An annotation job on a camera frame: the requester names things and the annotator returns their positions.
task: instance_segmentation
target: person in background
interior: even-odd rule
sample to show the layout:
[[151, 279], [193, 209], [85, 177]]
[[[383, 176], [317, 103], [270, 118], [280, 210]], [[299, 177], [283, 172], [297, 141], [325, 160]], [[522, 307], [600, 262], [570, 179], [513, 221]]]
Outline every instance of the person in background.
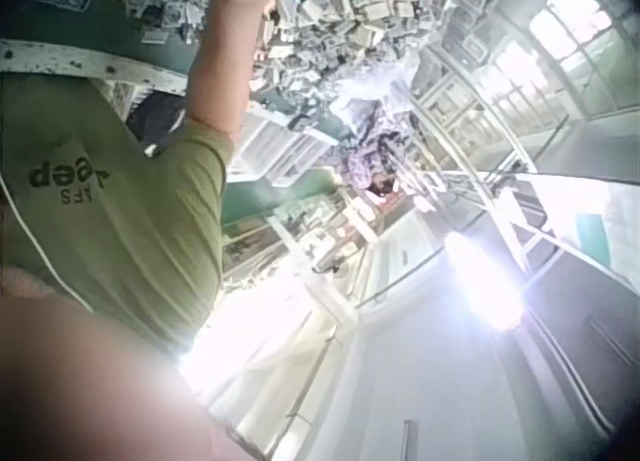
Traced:
[[83, 79], [2, 75], [0, 457], [247, 461], [175, 369], [221, 279], [221, 198], [270, 0], [211, 0], [185, 121], [146, 157]]

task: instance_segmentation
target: light fixture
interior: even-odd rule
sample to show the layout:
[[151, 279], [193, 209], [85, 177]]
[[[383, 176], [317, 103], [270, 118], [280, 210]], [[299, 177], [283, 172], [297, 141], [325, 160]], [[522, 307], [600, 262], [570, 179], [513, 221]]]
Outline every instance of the light fixture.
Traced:
[[449, 233], [445, 248], [471, 311], [500, 331], [517, 327], [523, 314], [522, 299], [504, 270], [460, 233]]

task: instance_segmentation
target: shirt logo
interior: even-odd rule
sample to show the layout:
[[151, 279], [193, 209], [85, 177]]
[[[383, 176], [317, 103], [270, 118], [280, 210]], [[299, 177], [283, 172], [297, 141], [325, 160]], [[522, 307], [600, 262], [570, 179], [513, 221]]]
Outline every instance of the shirt logo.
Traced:
[[111, 173], [102, 169], [94, 169], [87, 158], [78, 158], [73, 166], [60, 164], [51, 166], [44, 161], [39, 167], [29, 173], [29, 184], [34, 188], [45, 188], [51, 185], [60, 189], [62, 204], [81, 204], [92, 202], [91, 184], [95, 178], [100, 189], [104, 189], [105, 182]]

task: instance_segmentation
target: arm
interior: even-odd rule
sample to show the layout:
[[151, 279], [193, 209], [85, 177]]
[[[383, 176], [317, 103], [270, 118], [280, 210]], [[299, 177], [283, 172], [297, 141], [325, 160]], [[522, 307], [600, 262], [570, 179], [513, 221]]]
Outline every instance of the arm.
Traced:
[[249, 100], [256, 38], [269, 0], [211, 0], [208, 28], [191, 67], [187, 116], [232, 136]]

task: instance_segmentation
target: olive green t-shirt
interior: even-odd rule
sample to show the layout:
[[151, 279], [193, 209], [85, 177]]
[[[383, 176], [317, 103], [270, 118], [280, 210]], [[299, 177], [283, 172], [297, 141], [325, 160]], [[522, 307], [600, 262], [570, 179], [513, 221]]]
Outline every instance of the olive green t-shirt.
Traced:
[[231, 141], [187, 120], [148, 158], [87, 80], [4, 75], [0, 90], [1, 172], [17, 211], [2, 264], [172, 357], [189, 350], [221, 283]]

